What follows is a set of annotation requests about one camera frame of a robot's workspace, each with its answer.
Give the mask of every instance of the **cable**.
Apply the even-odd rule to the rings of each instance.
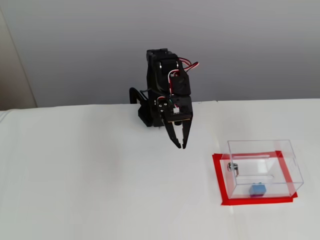
[[[5,117],[9,114],[9,113],[11,113],[12,111],[13,111],[14,109],[10,109],[10,110],[8,110],[8,111],[5,111],[5,112],[3,112],[1,115],[0,115],[0,123],[5,119]]]
[[[184,71],[187,73],[189,70],[196,68],[197,66],[199,66],[199,62],[195,62],[193,64],[191,64],[191,62],[188,59],[185,59],[183,57],[179,57],[179,60],[181,62],[183,62],[184,64],[187,65],[186,68],[184,68]],[[179,69],[174,69],[171,70],[168,74],[168,82],[169,82],[169,91],[170,91],[170,95],[172,95],[172,84],[171,84],[171,78],[170,75],[173,74],[174,77],[178,76],[179,73]]]

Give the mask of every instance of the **red tape border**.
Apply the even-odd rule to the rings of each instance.
[[[261,154],[269,154],[271,156],[275,156],[278,158],[281,170],[283,172],[285,181],[287,183],[292,183],[292,179],[289,173],[289,170],[287,168],[284,156],[281,151],[274,151],[274,152],[264,152],[264,153],[253,153],[252,155],[261,155]],[[215,168],[216,178],[218,180],[220,193],[222,197],[222,203],[221,205],[224,206],[236,206],[236,205],[253,205],[253,204],[281,204],[281,203],[292,203],[294,201],[294,198],[298,197],[298,194],[295,193],[290,197],[262,197],[262,198],[233,198],[229,199],[225,181],[224,181],[224,175],[222,173],[220,160],[222,159],[223,154],[215,153],[212,155],[213,158],[213,164]]]

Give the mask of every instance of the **red wire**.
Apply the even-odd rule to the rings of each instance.
[[[199,62],[195,62],[193,64],[191,64],[191,62],[186,59],[186,58],[183,58],[183,57],[179,57],[179,60],[183,63],[185,63],[187,65],[187,67],[184,68],[185,71],[189,71],[191,69],[194,69],[195,67],[197,67],[199,65]],[[176,71],[173,71],[172,72],[173,76],[176,77],[179,75],[179,69],[176,69]],[[170,76],[168,76],[168,80],[169,80],[169,88],[170,88],[170,94],[172,93],[172,83],[171,83],[171,78]]]

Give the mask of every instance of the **gray wall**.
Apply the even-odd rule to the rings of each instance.
[[[0,111],[36,106],[0,8]]]
[[[199,61],[193,101],[320,97],[317,0],[0,0],[40,107],[129,102],[145,51]]]

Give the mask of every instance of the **white wire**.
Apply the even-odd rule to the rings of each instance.
[[[179,72],[179,69],[173,69],[173,70],[171,70],[171,71],[168,73],[168,82],[169,82],[170,94],[172,94],[170,74],[173,73],[174,71],[178,71],[178,72]]]

